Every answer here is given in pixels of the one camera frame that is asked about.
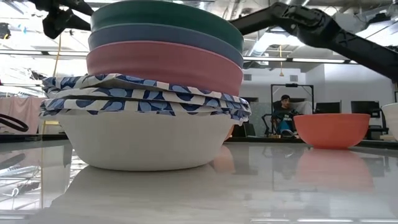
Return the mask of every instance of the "ceiling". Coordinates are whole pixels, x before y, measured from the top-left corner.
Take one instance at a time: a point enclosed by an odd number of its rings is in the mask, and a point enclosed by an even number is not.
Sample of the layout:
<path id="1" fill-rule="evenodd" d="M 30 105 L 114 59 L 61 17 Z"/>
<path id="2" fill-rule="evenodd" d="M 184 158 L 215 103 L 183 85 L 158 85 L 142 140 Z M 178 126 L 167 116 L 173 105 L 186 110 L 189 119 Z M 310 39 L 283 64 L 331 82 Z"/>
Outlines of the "ceiling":
<path id="1" fill-rule="evenodd" d="M 207 11 L 212 12 L 220 17 L 227 20 L 235 19 L 239 15 L 249 14 L 251 12 L 258 11 L 262 8 L 268 7 L 270 4 L 278 0 L 208 0 L 203 1 L 178 1 L 178 3 L 188 4 L 193 7 L 201 7 Z M 370 11 L 375 8 L 388 6 L 392 3 L 392 0 L 281 0 L 284 3 L 290 4 L 305 4 L 310 8 L 318 8 L 329 15 L 333 15 L 336 11 L 345 13 L 360 13 Z M 95 9 L 98 7 L 109 4 L 112 0 L 86 0 L 86 2 Z M 76 15 L 80 16 L 84 20 L 89 22 L 89 17 L 79 12 L 75 12 Z M 0 22 L 6 22 L 11 25 L 11 38 L 8 40 L 0 40 L 0 49 L 6 50 L 39 50 L 39 51 L 54 51 L 58 50 L 59 39 L 49 39 L 42 32 L 42 19 L 46 16 L 46 13 L 37 11 L 34 5 L 26 0 L 0 0 Z M 374 40 L 378 40 L 381 35 L 387 33 L 393 33 L 395 29 L 398 30 L 396 24 L 390 24 L 389 29 L 385 26 L 374 29 L 368 36 Z M 272 29 L 268 32 L 278 33 L 282 30 Z M 264 35 L 265 31 L 256 32 L 249 34 L 244 37 L 244 55 L 251 55 L 255 50 L 255 43 Z M 82 30 L 65 30 L 62 34 L 61 50 L 68 52 L 87 52 L 88 44 L 87 39 L 90 33 Z M 266 48 L 265 52 L 261 52 L 262 55 L 268 55 L 270 57 L 302 57 L 302 58 L 340 58 L 340 55 L 334 54 L 330 50 L 325 49 L 314 49 L 312 47 L 304 46 L 303 44 L 282 44 L 271 45 Z M 55 56 L 46 56 L 45 60 L 47 63 L 43 63 L 44 56 L 34 55 L 29 56 L 29 63 L 21 63 L 20 57 L 9 58 L 9 60 L 16 60 L 19 68 L 32 68 L 42 72 L 45 75 L 51 75 L 53 70 Z M 84 63 L 77 62 L 78 58 L 74 58 L 75 61 L 71 61 L 70 57 L 61 57 L 60 64 L 62 68 L 58 71 L 63 74 L 70 74 L 71 64 L 79 64 L 76 69 L 73 69 L 75 75 L 83 75 L 86 70 Z M 279 67 L 280 62 L 270 62 L 268 67 Z M 309 63 L 288 63 L 287 67 L 301 68 L 303 72 L 313 67 Z"/>

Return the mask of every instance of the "orange bowl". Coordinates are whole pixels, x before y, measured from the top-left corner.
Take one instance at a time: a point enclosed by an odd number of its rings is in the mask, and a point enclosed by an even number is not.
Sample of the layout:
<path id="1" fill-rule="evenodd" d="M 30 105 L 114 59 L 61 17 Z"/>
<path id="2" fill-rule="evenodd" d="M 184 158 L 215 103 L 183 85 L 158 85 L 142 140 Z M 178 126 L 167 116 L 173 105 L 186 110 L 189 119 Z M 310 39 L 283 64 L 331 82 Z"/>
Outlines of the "orange bowl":
<path id="1" fill-rule="evenodd" d="M 368 131 L 368 114 L 311 114 L 294 117 L 298 135 L 318 149 L 346 149 Z"/>

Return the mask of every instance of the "man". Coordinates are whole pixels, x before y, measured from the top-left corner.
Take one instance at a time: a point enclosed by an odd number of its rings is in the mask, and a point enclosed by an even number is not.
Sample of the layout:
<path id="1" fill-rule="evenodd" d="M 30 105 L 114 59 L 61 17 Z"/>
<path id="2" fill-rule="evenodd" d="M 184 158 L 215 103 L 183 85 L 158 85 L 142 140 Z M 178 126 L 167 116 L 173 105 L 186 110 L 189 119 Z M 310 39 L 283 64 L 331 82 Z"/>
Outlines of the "man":
<path id="1" fill-rule="evenodd" d="M 291 133 L 295 131 L 293 117 L 298 114 L 297 111 L 290 108 L 290 96 L 283 95 L 280 98 L 280 108 L 275 108 L 272 114 L 272 124 L 277 134 L 281 134 L 284 130 L 289 130 Z"/>

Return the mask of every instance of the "white bowl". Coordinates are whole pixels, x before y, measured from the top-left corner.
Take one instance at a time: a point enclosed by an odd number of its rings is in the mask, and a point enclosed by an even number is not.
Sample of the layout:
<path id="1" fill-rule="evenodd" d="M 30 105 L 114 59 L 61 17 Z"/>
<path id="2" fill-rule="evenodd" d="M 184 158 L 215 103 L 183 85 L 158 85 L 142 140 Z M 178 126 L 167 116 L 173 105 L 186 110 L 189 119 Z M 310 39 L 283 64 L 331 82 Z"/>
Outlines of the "white bowl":
<path id="1" fill-rule="evenodd" d="M 398 140 L 398 103 L 385 105 L 381 109 L 386 117 L 386 123 L 389 131 L 392 133 L 394 138 Z"/>
<path id="2" fill-rule="evenodd" d="M 210 162 L 232 125 L 228 114 L 167 116 L 133 111 L 56 115 L 79 157 L 113 170 L 173 170 Z"/>

